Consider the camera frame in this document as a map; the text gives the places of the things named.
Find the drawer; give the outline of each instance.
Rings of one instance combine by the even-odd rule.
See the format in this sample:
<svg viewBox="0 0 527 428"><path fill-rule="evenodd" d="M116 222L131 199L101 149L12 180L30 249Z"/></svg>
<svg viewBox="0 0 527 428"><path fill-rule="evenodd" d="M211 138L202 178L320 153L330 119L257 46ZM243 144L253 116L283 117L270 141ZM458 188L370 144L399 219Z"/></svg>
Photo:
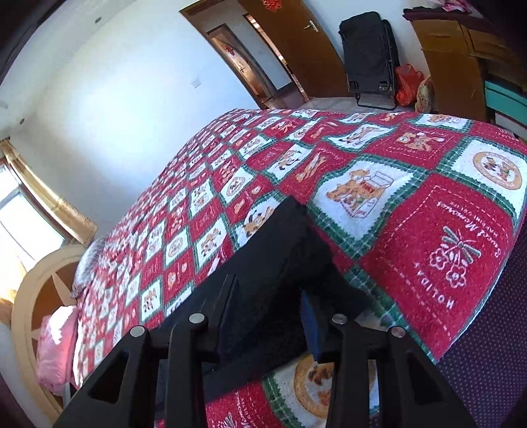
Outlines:
<svg viewBox="0 0 527 428"><path fill-rule="evenodd" d="M512 51L499 37L482 31L471 30L470 28L469 34L476 56L480 55L485 58L503 60L510 63L518 62Z"/></svg>
<svg viewBox="0 0 527 428"><path fill-rule="evenodd" d="M527 141L527 128L524 128L519 123L509 119L507 116L502 116L498 112L496 112L496 125L514 132L523 139L524 143Z"/></svg>
<svg viewBox="0 0 527 428"><path fill-rule="evenodd" d="M511 82L521 87L523 92L527 92L527 73L521 67L503 61L486 61L485 65L489 75Z"/></svg>
<svg viewBox="0 0 527 428"><path fill-rule="evenodd" d="M486 104L527 126L527 98L500 85L485 82Z"/></svg>
<svg viewBox="0 0 527 428"><path fill-rule="evenodd" d="M422 20L414 21L412 25L423 51L469 52L463 31L457 21Z"/></svg>

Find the red and white quilt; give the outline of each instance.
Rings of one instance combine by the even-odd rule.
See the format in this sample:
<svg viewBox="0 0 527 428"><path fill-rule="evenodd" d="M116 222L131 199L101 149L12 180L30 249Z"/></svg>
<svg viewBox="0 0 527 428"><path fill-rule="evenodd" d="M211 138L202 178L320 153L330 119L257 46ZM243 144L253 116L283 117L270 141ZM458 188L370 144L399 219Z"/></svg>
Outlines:
<svg viewBox="0 0 527 428"><path fill-rule="evenodd" d="M370 295L360 322L402 325L436 361L499 277L526 180L527 148L468 119L228 112L184 145L111 232L79 299L79 382L131 327L154 328L176 310L288 195L307 205L343 276ZM210 403L209 425L315 426L330 383L330 369L301 358Z"/></svg>

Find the tiled floor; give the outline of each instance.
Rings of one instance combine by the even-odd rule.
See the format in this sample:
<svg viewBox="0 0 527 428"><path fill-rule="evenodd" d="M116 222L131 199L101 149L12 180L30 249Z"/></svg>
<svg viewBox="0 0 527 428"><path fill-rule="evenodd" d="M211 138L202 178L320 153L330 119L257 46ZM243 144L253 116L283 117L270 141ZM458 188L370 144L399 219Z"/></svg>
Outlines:
<svg viewBox="0 0 527 428"><path fill-rule="evenodd" d="M304 103L304 97L297 88L294 88L284 95L266 101L264 104L270 109L299 109Z"/></svg>
<svg viewBox="0 0 527 428"><path fill-rule="evenodd" d="M383 105L388 107L389 100L385 98L376 98L375 95L363 95L361 104L374 104ZM386 110L376 109L374 107L359 107L355 98L313 98L302 106L303 109L314 109L314 110L325 110L325 111L336 111L344 113L363 113L369 111L376 111L379 113L385 112ZM413 111L413 107L400 107L398 106L394 111Z"/></svg>

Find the bolt head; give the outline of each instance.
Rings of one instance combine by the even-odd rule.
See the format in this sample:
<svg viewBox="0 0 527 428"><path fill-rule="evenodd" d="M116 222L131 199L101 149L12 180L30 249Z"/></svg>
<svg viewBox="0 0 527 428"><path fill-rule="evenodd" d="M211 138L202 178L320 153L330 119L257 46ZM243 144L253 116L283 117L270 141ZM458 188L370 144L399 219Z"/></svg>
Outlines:
<svg viewBox="0 0 527 428"><path fill-rule="evenodd" d="M401 338L401 337L406 336L406 330L403 327L396 325L395 327L392 328L392 334L395 337Z"/></svg>
<svg viewBox="0 0 527 428"><path fill-rule="evenodd" d="M139 337L144 334L144 327L142 325L136 325L135 327L132 327L130 330L130 334L133 337Z"/></svg>
<svg viewBox="0 0 527 428"><path fill-rule="evenodd" d="M331 321L333 321L335 324L346 324L348 322L348 317L343 314L335 314L331 317Z"/></svg>
<svg viewBox="0 0 527 428"><path fill-rule="evenodd" d="M197 312L189 317L189 321L193 324L202 323L203 321L205 321L205 315Z"/></svg>

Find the wooden door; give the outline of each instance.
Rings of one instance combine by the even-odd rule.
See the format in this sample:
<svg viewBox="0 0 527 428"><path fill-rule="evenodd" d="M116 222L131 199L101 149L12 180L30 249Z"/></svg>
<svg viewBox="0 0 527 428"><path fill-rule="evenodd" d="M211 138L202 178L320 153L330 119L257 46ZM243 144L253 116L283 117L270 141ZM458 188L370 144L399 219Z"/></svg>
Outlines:
<svg viewBox="0 0 527 428"><path fill-rule="evenodd" d="M308 96L349 96L344 65L302 0L282 0L276 12L261 0L238 0L284 56Z"/></svg>

